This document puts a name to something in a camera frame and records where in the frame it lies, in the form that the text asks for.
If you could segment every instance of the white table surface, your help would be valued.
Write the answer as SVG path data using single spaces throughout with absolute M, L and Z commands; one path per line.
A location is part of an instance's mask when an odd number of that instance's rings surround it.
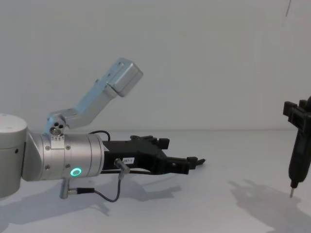
M 117 132 L 112 140 L 171 139 L 166 154 L 206 164 L 189 175 L 128 175 L 121 198 L 95 194 L 59 199 L 60 181 L 22 181 L 0 201 L 0 233 L 310 233 L 311 177 L 289 198 L 295 131 Z M 115 197 L 117 175 L 76 179 Z

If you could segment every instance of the screwdriver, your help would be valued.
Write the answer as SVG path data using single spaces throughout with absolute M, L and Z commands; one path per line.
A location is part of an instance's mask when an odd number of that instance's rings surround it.
M 298 184 L 304 182 L 311 163 L 311 97 L 301 100 L 297 106 L 291 102 L 284 103 L 283 114 L 288 116 L 288 121 L 298 128 L 291 162 L 289 177 L 291 179 L 292 198 Z

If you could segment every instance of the cable connector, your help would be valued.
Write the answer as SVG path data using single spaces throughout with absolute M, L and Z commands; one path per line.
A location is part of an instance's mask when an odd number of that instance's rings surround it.
M 95 193 L 95 188 L 76 188 L 76 194 Z
M 121 159 L 119 158 L 116 159 L 114 164 L 117 168 L 121 170 L 119 177 L 118 177 L 119 180 L 122 180 L 125 175 L 130 173 L 131 169 Z

